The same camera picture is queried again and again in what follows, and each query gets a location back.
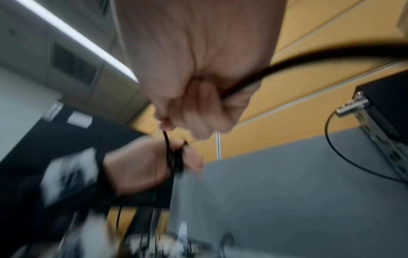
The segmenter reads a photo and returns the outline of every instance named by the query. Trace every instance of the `skin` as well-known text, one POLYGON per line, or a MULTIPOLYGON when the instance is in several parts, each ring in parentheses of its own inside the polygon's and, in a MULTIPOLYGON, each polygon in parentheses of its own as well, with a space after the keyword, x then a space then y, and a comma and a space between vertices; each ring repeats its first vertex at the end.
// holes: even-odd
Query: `skin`
POLYGON ((285 0, 114 0, 129 67, 161 128, 198 139, 238 122, 260 82, 221 102, 220 93, 269 65, 285 0))
MULTIPOLYGON (((170 140, 170 148, 183 147, 183 141, 170 140)), ((184 147, 184 167, 201 175, 203 159, 191 147, 184 147)), ((166 143, 162 139, 141 137, 105 155, 104 167, 117 195, 148 190, 170 176, 166 162, 166 143)))

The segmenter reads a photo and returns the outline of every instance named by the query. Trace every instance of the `metal connector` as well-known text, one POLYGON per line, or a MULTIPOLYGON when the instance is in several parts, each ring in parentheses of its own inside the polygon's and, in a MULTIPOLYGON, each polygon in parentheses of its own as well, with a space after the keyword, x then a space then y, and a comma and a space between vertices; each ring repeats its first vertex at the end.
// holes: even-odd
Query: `metal connector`
POLYGON ((356 111, 359 111, 369 105, 370 102, 368 101, 368 99, 366 99, 366 97, 364 97, 361 92, 358 92, 357 95, 352 100, 350 100, 349 102, 342 105, 340 108, 336 110, 336 115, 338 117, 343 117, 356 111))

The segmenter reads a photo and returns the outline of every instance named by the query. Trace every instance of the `white wall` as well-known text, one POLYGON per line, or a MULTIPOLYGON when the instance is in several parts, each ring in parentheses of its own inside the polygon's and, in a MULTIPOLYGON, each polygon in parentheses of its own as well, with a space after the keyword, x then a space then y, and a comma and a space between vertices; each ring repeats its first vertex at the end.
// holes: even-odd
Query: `white wall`
POLYGON ((0 161, 60 97, 0 67, 0 161))

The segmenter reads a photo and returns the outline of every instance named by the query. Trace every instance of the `ceiling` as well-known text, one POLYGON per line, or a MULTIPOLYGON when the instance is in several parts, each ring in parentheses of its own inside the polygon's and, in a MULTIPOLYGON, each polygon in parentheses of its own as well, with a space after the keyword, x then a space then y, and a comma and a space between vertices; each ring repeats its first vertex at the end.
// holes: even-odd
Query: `ceiling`
MULTIPOLYGON (((126 64, 109 0, 37 0, 126 64)), ((14 0, 0 1, 0 65, 63 93, 61 101, 127 123, 149 103, 136 82, 14 0)))

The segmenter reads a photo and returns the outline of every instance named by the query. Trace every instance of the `yellow wall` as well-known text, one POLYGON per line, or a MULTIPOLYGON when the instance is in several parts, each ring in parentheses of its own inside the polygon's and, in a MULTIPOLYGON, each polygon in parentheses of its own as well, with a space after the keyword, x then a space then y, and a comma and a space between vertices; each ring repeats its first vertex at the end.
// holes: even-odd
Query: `yellow wall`
MULTIPOLYGON (((405 41, 406 37, 396 27, 404 4, 405 0, 289 0, 271 63, 345 43, 405 41)), ((264 79, 237 127, 221 135, 222 158, 322 135, 326 118, 351 99, 357 85, 408 68, 402 64, 386 67, 392 62, 330 61, 264 79)), ((149 107, 132 127, 155 134, 158 122, 153 113, 154 108, 149 107)), ((334 119, 330 128, 337 131, 354 126, 357 123, 353 117, 347 117, 334 119)), ((184 130, 170 134, 172 138, 193 142, 192 146, 199 149, 206 162, 216 160, 214 136, 194 142, 184 130)))

